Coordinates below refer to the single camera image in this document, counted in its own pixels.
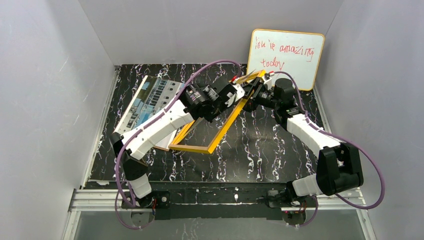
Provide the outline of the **building and sky photo board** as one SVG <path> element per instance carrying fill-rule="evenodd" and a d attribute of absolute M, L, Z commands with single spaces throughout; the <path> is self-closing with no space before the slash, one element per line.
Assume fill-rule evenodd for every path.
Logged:
<path fill-rule="evenodd" d="M 182 82 L 160 77 L 149 75 L 143 77 L 134 97 L 113 131 L 114 136 L 110 138 L 110 144 L 116 156 L 123 146 L 119 135 L 127 134 L 138 128 L 157 112 L 165 109 L 183 85 Z"/>

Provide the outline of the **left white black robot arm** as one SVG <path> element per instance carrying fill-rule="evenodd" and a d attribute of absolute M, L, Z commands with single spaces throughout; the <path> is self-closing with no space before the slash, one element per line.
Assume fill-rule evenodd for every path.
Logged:
<path fill-rule="evenodd" d="M 245 95 L 240 84 L 230 82 L 199 86 L 188 84 L 162 110 L 135 129 L 109 141 L 134 195 L 142 199 L 151 193 L 148 165 L 142 161 L 146 153 L 177 129 L 197 119 L 211 122 Z"/>

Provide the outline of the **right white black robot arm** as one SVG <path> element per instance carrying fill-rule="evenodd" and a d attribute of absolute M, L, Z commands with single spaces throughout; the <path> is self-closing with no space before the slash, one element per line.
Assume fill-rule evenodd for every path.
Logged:
<path fill-rule="evenodd" d="M 275 121 L 301 140 L 317 157 L 317 169 L 312 175 L 288 181 L 282 197 L 296 201 L 309 195 L 331 196 L 360 187 L 364 183 L 359 149 L 324 134 L 308 119 L 306 111 L 295 101 L 297 90 L 287 78 L 276 80 L 268 89 L 264 80 L 256 77 L 243 86 L 247 103 L 244 110 L 258 106 L 273 110 Z"/>

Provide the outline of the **whiteboard with red writing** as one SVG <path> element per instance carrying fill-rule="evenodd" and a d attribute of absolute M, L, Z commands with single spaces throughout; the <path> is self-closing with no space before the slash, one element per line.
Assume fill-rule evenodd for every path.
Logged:
<path fill-rule="evenodd" d="M 293 77 L 299 90 L 311 91 L 324 43 L 325 36 L 321 33 L 255 29 L 246 72 L 286 72 Z"/>

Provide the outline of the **aluminium rail with black bases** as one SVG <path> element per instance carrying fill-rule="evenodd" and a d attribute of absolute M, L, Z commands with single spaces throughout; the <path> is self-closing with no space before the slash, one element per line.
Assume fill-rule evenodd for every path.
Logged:
<path fill-rule="evenodd" d="M 161 182 L 152 181 L 152 192 L 138 200 L 134 207 L 126 204 L 114 183 L 100 186 L 90 182 L 86 189 L 74 191 L 70 211 L 154 214 L 156 220 L 185 218 L 266 218 L 282 220 L 283 213 L 312 213 L 319 210 L 352 210 L 353 206 L 337 196 L 305 198 L 305 203 L 267 200 L 276 195 L 283 183 L 253 182 Z"/>

